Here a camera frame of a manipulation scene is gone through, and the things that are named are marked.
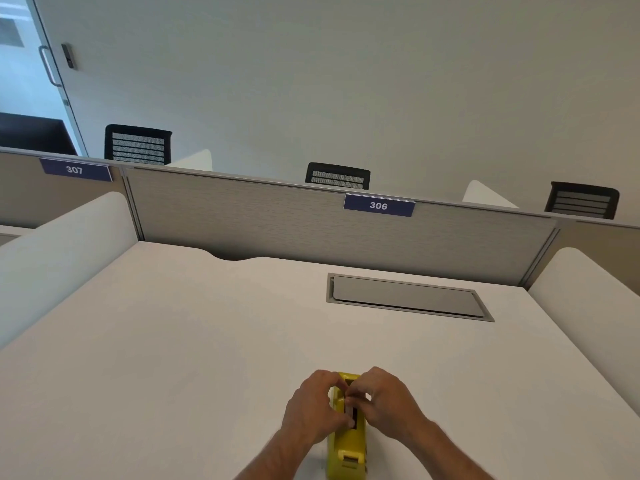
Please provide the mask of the white side desk divider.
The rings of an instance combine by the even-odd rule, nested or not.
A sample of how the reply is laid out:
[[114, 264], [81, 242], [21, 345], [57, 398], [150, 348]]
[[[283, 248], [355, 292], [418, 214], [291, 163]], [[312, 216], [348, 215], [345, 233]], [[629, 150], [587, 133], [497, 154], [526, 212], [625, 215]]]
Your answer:
[[110, 192], [0, 246], [0, 350], [138, 242]]
[[562, 248], [530, 296], [640, 417], [640, 296], [576, 248]]

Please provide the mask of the small white desk divider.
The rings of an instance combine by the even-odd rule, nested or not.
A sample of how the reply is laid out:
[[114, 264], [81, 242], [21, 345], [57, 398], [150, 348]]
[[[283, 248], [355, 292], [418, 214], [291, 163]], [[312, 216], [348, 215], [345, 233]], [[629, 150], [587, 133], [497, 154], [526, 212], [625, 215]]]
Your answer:
[[166, 165], [171, 168], [213, 172], [212, 154], [210, 150], [201, 150], [188, 157]]
[[469, 182], [463, 195], [462, 202], [508, 209], [519, 208], [478, 180], [472, 180]]

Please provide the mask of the glass door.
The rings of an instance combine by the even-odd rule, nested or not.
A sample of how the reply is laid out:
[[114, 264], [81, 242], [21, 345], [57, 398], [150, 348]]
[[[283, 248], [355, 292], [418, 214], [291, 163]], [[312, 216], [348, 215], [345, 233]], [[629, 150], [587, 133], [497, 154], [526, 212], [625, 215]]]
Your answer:
[[0, 112], [62, 120], [77, 153], [87, 156], [65, 88], [46, 77], [40, 45], [53, 51], [35, 0], [0, 0]]

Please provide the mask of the person's right forearm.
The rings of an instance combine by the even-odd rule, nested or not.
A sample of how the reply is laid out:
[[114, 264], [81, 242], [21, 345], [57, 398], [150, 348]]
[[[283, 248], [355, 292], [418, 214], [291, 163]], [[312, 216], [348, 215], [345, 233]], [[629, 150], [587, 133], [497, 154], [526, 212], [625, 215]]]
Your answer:
[[432, 480], [495, 480], [427, 418], [415, 420], [399, 434], [400, 443], [420, 461]]

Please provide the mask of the yellow tape dispenser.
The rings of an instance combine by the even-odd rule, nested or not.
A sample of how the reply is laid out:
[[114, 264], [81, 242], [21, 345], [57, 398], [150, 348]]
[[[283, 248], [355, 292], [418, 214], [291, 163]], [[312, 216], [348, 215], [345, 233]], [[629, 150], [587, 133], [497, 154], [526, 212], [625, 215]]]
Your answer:
[[332, 433], [327, 438], [326, 478], [366, 480], [366, 420], [359, 409], [345, 405], [344, 397], [340, 388], [332, 387], [329, 395], [330, 405], [334, 410], [350, 416], [354, 425], [351, 429]]

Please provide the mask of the person's left forearm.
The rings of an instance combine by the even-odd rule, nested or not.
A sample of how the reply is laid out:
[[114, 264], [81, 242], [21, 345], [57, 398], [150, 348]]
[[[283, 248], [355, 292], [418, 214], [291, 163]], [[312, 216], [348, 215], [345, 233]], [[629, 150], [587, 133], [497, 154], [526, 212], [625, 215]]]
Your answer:
[[324, 439], [281, 427], [233, 480], [293, 480], [311, 448]]

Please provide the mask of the wide grey partition panel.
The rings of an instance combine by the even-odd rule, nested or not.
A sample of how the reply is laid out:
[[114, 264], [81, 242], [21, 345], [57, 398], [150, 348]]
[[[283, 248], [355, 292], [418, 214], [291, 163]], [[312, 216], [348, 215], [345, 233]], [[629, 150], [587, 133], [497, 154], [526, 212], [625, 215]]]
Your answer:
[[126, 170], [144, 240], [216, 257], [282, 258], [522, 285], [557, 221], [417, 201], [411, 216], [344, 208], [347, 192], [152, 168]]

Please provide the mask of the person's right hand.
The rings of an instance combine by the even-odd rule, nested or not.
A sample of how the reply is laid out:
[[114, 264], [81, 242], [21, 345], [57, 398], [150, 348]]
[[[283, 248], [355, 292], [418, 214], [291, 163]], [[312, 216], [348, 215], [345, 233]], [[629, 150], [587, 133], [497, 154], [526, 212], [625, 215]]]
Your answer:
[[415, 420], [427, 418], [411, 392], [398, 377], [381, 369], [381, 393], [376, 416], [364, 416], [368, 423], [385, 436], [399, 441], [399, 434]]

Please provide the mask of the dark cabinet behind door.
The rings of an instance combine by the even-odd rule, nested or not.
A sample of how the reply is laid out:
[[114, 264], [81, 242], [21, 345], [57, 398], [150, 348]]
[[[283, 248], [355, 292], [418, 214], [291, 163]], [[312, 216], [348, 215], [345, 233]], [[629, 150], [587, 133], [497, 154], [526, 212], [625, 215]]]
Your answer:
[[78, 156], [62, 120], [0, 112], [0, 147]]

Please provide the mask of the blue desk number label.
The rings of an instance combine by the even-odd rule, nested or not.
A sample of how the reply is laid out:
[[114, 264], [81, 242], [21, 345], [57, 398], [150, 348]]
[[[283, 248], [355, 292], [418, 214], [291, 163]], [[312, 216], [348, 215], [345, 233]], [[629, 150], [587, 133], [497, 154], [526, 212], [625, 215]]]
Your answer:
[[343, 209], [398, 217], [412, 217], [415, 201], [347, 193]]
[[80, 178], [98, 182], [113, 181], [110, 168], [106, 165], [47, 158], [39, 158], [38, 160], [44, 173], [47, 175]]

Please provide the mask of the person's left hand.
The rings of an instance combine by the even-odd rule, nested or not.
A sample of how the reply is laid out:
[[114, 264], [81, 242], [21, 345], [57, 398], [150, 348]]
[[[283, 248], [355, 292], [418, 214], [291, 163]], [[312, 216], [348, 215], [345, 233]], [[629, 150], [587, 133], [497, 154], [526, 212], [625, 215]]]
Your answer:
[[347, 383], [338, 372], [316, 370], [305, 379], [288, 401], [281, 427], [305, 430], [308, 435], [329, 436], [329, 391], [337, 386], [347, 390]]

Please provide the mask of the black mesh office chair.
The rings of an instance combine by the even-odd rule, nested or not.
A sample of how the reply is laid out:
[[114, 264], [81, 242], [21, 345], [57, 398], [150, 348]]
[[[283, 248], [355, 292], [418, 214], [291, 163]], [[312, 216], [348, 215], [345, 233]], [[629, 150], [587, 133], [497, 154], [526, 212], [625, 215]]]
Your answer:
[[610, 187], [552, 182], [545, 212], [613, 220], [620, 193]]
[[105, 128], [104, 158], [167, 166], [172, 162], [169, 130], [110, 124]]
[[366, 169], [353, 168], [321, 162], [308, 164], [305, 183], [343, 187], [356, 190], [368, 190], [371, 172]]

